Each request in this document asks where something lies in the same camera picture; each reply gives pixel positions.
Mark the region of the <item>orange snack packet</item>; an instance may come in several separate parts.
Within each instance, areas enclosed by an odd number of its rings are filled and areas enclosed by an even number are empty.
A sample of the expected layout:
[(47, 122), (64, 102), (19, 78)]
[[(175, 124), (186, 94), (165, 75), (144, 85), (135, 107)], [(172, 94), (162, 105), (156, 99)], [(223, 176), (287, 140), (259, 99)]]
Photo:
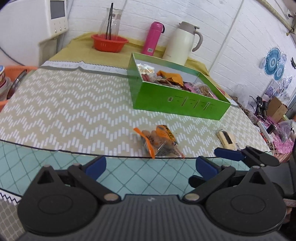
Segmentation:
[(157, 76), (161, 76), (162, 78), (165, 78), (166, 80), (168, 80), (169, 82), (179, 85), (181, 87), (184, 86), (184, 82), (183, 82), (183, 78), (180, 74), (178, 73), (167, 73), (164, 71), (158, 71), (157, 72)]

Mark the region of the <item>brown cardboard box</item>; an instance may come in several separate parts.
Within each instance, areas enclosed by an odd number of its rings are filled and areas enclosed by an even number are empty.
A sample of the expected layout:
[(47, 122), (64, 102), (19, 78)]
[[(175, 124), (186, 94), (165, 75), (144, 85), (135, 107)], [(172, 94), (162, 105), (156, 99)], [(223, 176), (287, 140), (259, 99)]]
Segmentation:
[(278, 123), (287, 113), (287, 106), (284, 105), (277, 97), (273, 97), (268, 103), (267, 116), (274, 123)]

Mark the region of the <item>clear pack red sausages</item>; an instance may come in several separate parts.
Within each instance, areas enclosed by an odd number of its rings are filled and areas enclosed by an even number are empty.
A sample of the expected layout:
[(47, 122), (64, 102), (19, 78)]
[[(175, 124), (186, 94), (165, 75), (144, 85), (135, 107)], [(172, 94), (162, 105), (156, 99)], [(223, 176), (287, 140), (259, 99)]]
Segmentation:
[(152, 82), (154, 78), (154, 68), (146, 64), (137, 64), (137, 69), (143, 79), (146, 82)]

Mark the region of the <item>pink edged snack packet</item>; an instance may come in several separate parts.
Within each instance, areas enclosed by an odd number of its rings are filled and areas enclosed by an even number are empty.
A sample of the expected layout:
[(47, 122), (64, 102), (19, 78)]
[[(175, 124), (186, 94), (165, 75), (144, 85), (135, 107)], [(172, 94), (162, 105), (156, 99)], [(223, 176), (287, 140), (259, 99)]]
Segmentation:
[(203, 83), (190, 83), (190, 82), (186, 82), (184, 84), (184, 90), (187, 90), (191, 93), (195, 93), (195, 94), (199, 94), (199, 95), (203, 95), (206, 97), (210, 97), (213, 99), (218, 99), (217, 96), (215, 96), (215, 94), (211, 91), (211, 89), (203, 84)]

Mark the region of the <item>green cardboard box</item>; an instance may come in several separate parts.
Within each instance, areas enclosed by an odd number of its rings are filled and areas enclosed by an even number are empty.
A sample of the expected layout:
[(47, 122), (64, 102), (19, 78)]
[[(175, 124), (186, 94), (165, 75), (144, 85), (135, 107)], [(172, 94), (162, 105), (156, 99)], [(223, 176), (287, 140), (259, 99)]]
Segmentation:
[[(145, 81), (138, 64), (151, 66), (155, 72), (180, 74), (184, 82), (203, 83), (216, 98)], [(204, 74), (176, 63), (133, 52), (127, 75), (134, 109), (220, 120), (230, 107), (228, 99)]]

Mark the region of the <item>chevron pattern mat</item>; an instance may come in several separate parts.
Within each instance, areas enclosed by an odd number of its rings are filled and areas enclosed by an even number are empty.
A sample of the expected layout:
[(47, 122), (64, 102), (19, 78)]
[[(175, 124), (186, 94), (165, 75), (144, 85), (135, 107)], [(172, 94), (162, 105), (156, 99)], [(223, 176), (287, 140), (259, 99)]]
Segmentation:
[(232, 133), (240, 148), (268, 145), (245, 113), (229, 107), (222, 119), (132, 107), (128, 79), (109, 74), (39, 68), (28, 76), (1, 111), (1, 140), (45, 150), (144, 157), (134, 129), (167, 125), (186, 157), (212, 156), (221, 146), (218, 130)]

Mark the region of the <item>white thermos jug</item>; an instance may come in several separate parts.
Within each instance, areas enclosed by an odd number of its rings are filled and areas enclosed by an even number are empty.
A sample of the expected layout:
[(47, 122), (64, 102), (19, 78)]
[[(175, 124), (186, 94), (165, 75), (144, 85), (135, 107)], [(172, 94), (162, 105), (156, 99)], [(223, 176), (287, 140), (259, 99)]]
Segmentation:
[(166, 46), (163, 59), (179, 65), (185, 65), (191, 52), (197, 51), (203, 43), (199, 27), (188, 22), (179, 23)]

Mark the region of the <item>cracker biscuit pack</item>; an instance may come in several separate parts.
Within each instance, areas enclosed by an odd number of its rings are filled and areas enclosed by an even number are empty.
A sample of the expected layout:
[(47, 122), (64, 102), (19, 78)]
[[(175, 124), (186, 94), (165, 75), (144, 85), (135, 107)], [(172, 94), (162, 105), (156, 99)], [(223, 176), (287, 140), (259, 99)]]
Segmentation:
[(228, 150), (238, 150), (239, 145), (236, 142), (236, 139), (234, 135), (230, 132), (227, 132), (225, 130), (219, 130), (217, 132), (217, 137), (219, 141), (221, 142), (224, 149)]

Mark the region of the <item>pink water bottle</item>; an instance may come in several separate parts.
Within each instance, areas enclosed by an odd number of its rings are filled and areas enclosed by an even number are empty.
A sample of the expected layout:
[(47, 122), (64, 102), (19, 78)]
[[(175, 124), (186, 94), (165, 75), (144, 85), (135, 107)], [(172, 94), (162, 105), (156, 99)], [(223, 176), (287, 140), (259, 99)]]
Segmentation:
[(160, 22), (153, 22), (150, 26), (148, 35), (145, 39), (145, 43), (142, 49), (142, 54), (152, 56), (155, 52), (158, 40), (165, 32), (165, 26)]

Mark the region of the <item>clear glass carafe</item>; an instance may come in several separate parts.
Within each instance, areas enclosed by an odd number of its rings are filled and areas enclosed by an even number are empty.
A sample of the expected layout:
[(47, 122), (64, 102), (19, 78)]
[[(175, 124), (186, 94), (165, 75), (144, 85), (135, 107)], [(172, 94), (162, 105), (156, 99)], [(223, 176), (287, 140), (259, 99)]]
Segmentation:
[(100, 26), (99, 36), (106, 40), (117, 40), (122, 10), (107, 8), (106, 16)]

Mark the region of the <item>orange striped snack bag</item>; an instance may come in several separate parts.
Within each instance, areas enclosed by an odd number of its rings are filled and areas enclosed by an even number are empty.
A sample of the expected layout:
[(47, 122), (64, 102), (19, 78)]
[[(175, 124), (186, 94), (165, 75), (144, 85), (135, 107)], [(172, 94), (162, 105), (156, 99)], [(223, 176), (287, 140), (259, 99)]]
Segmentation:
[(171, 157), (185, 158), (178, 149), (178, 141), (166, 125), (157, 125), (155, 130), (133, 129), (141, 137), (142, 144), (151, 158)]

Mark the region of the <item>teal diamond pattern mat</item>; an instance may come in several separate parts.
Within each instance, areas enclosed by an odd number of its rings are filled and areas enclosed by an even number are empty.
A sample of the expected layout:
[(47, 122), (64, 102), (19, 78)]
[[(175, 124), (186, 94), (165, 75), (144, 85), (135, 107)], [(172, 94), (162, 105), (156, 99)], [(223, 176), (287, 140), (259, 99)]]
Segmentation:
[(66, 170), (86, 166), (86, 174), (121, 197), (126, 194), (183, 196), (192, 190), (189, 178), (198, 176), (195, 159), (104, 157), (45, 151), (1, 142), (1, 188), (23, 195), (43, 166)]

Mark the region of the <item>orange plastic basin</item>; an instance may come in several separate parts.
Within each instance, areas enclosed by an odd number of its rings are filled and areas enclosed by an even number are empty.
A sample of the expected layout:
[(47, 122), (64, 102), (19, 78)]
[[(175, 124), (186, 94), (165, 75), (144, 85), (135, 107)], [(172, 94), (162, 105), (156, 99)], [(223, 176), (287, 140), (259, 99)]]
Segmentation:
[(11, 87), (8, 91), (7, 97), (5, 101), (1, 101), (1, 110), (8, 103), (8, 100), (12, 97), (12, 95), (16, 92), (16, 89), (20, 85), (21, 81), (24, 80), (25, 77), (28, 77), (29, 74), (32, 74), (37, 67), (35, 66), (4, 66), (5, 74), (7, 77), (11, 79)]

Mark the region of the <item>white power strip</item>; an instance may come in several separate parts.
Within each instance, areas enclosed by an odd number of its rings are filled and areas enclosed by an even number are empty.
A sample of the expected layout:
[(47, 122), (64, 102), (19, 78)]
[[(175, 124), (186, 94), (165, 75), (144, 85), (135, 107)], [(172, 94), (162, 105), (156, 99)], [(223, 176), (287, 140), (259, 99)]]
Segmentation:
[(262, 121), (258, 121), (257, 122), (258, 127), (260, 128), (260, 131), (263, 133), (263, 135), (265, 136), (265, 138), (269, 141), (269, 142), (273, 142), (273, 137), (271, 134), (269, 134), (267, 132), (267, 126), (264, 124), (264, 122)]

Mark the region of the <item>yellow tablecloth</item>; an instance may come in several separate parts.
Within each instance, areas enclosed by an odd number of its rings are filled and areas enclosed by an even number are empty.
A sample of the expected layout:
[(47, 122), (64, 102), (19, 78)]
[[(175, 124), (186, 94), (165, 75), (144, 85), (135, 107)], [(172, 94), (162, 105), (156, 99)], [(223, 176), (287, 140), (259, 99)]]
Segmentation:
[(81, 69), (86, 72), (127, 76), (128, 64), (132, 54), (135, 55), (136, 59), (141, 59), (144, 62), (175, 67), (178, 70), (182, 67), (161, 58), (163, 47), (157, 49), (154, 57), (141, 54), (142, 42), (131, 38), (118, 53), (95, 50), (91, 35), (92, 33), (86, 33), (72, 39), (65, 48), (42, 64), (42, 67), (68, 71)]

